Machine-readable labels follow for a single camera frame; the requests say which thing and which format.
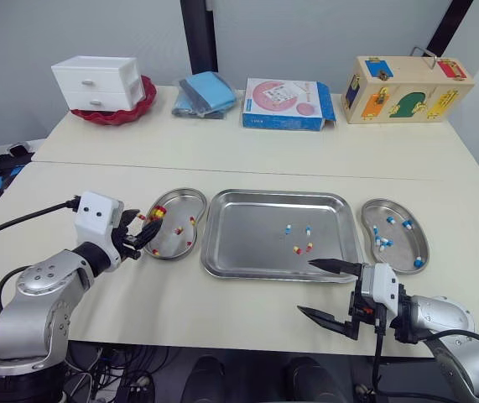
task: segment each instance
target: drawer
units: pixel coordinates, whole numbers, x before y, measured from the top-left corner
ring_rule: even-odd
[[[124,93],[111,92],[63,92],[70,109],[84,111],[114,112],[120,109],[130,111],[134,105]]]
[[[53,66],[53,73],[63,92],[125,92],[127,87],[117,71],[57,69]]]

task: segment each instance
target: white table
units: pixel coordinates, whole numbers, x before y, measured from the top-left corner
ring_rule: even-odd
[[[375,197],[406,206],[420,221],[431,259],[418,275],[399,276],[410,295],[449,296],[474,315],[479,331],[479,183],[262,175],[163,170],[125,166],[31,163],[0,199],[0,223],[62,202],[84,190],[98,191],[145,211],[166,191],[191,186],[210,200],[226,188],[334,192],[355,213],[365,244],[360,208]],[[75,247],[75,215],[50,215],[0,233],[0,279],[9,270]],[[144,255],[103,274],[75,310],[70,337],[110,343],[245,348],[372,355],[372,327],[362,325],[354,342],[326,331],[300,313],[311,306],[348,318],[353,284],[270,280],[222,280],[200,263],[200,241],[185,259],[165,262]],[[372,258],[365,254],[369,261]],[[4,300],[13,295],[13,282]],[[383,353],[430,356],[424,346],[386,338]]]
[[[160,86],[137,122],[102,127],[68,113],[35,161],[293,175],[479,182],[479,166],[450,123],[349,125],[321,132],[243,128],[240,106],[224,120],[177,118],[177,90]]]

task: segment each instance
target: white drawer organizer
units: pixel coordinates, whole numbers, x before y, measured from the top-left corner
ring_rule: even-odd
[[[76,56],[51,69],[70,109],[131,111],[144,97],[134,57]]]

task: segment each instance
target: floor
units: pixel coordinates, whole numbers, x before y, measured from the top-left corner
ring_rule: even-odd
[[[154,369],[162,362],[164,348],[156,355]],[[86,343],[76,343],[77,358],[90,364],[96,357],[96,349]],[[269,351],[249,351],[213,348],[170,348],[168,363],[154,375],[155,401],[158,403],[177,403],[180,401],[185,381],[196,360],[211,355],[223,363],[226,380],[226,403],[254,403],[284,401],[283,369],[295,357],[302,353],[283,353]],[[370,385],[371,359],[367,357],[349,357],[332,354],[308,354],[321,364],[335,379],[348,403],[353,400],[353,385]],[[416,391],[453,398],[448,384],[432,360],[419,360],[412,363],[386,364],[382,369],[381,386],[385,390]],[[74,383],[66,390],[72,390]],[[115,395],[117,384],[100,392],[96,398],[104,402]],[[81,390],[75,398],[85,402],[87,389]],[[388,400],[377,399],[378,403]],[[391,399],[390,402],[421,403],[429,400]]]

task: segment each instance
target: blue box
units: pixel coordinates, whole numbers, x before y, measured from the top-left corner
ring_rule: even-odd
[[[242,111],[245,128],[320,131],[336,121],[329,87],[318,81],[249,78]]]

